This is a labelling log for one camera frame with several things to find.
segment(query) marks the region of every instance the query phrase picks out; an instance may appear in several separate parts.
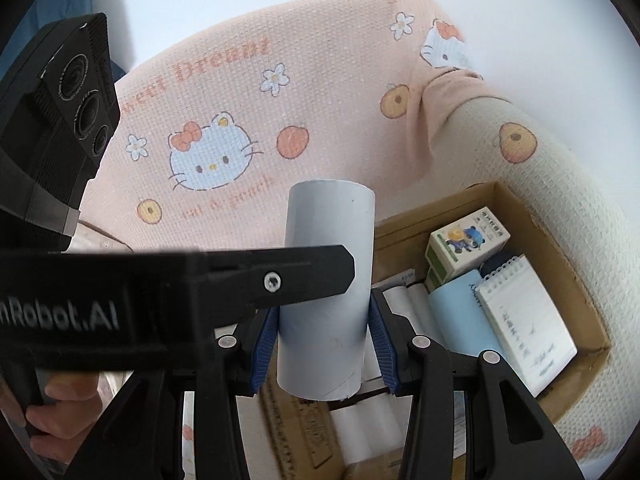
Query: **camera module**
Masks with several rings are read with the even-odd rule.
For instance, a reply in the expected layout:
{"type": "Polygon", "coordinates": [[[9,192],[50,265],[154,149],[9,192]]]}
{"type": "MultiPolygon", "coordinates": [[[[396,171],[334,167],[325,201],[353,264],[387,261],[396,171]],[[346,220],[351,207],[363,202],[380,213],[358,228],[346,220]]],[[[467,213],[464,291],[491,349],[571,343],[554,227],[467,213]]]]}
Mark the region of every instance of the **camera module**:
{"type": "Polygon", "coordinates": [[[99,108],[100,98],[98,97],[98,91],[93,90],[84,98],[76,114],[76,134],[81,139],[86,138],[92,126],[94,126],[99,108]]]}
{"type": "Polygon", "coordinates": [[[78,54],[69,63],[60,76],[60,97],[69,101],[76,96],[86,77],[89,62],[84,54],[78,54]]]}
{"type": "Polygon", "coordinates": [[[107,146],[107,140],[109,138],[109,127],[104,124],[98,130],[94,139],[94,155],[99,156],[107,146]]]}

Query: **spiral notebook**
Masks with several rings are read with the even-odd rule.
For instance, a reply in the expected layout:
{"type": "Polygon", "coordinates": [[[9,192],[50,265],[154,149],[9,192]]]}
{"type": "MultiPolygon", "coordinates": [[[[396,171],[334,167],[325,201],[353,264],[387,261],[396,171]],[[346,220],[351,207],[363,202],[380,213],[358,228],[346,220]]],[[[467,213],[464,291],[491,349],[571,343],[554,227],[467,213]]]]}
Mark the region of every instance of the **spiral notebook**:
{"type": "Polygon", "coordinates": [[[506,358],[537,396],[577,354],[558,309],[527,257],[509,260],[475,288],[506,358]]]}

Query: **pink fabric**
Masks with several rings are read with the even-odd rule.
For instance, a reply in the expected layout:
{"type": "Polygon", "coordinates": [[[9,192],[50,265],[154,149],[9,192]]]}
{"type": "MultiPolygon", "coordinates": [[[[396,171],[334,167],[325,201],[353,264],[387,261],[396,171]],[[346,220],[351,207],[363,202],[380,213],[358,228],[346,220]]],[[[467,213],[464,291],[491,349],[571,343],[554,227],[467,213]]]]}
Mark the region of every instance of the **pink fabric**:
{"type": "Polygon", "coordinates": [[[384,201],[456,107],[494,95],[462,38],[431,0],[304,0],[211,27],[118,82],[81,221],[134,250],[264,247],[302,180],[384,201]]]}

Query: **screw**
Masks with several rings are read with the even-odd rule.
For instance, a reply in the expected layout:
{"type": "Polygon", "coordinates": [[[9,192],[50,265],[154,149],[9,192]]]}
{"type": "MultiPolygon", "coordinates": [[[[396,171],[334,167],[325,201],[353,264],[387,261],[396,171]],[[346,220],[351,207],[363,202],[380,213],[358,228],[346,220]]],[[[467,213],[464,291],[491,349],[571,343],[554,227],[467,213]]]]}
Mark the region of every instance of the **screw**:
{"type": "Polygon", "coordinates": [[[280,275],[277,272],[267,272],[264,275],[264,288],[266,288],[269,292],[277,292],[280,290],[280,286],[282,285],[282,280],[280,279],[280,275]]]}
{"type": "Polygon", "coordinates": [[[500,362],[500,355],[493,350],[489,350],[488,352],[482,354],[482,358],[492,365],[498,364],[500,362]]]}
{"type": "Polygon", "coordinates": [[[412,339],[412,343],[418,348],[428,348],[431,344],[431,339],[425,335],[417,335],[412,339]]]}
{"type": "Polygon", "coordinates": [[[223,335],[220,339],[218,339],[218,346],[220,348],[233,348],[236,346],[238,340],[232,335],[223,335]]]}

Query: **blue gripper pad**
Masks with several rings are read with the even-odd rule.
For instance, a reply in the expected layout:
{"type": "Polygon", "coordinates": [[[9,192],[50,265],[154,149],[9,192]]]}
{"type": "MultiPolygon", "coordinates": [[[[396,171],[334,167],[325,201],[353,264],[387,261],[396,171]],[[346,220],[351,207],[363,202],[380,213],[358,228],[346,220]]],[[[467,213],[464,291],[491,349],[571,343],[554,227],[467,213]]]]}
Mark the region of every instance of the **blue gripper pad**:
{"type": "Polygon", "coordinates": [[[271,354],[273,353],[273,345],[276,343],[278,336],[278,324],[280,322],[280,307],[269,309],[269,313],[264,320],[262,330],[255,343],[254,354],[251,359],[251,379],[249,387],[256,394],[260,390],[260,386],[267,378],[269,371],[269,363],[271,362],[271,354]]]}
{"type": "Polygon", "coordinates": [[[378,366],[382,379],[389,387],[392,394],[398,392],[400,381],[398,379],[398,356],[391,344],[391,339],[386,331],[385,323],[380,314],[380,309],[375,298],[371,295],[369,300],[369,331],[376,350],[378,366]]]}

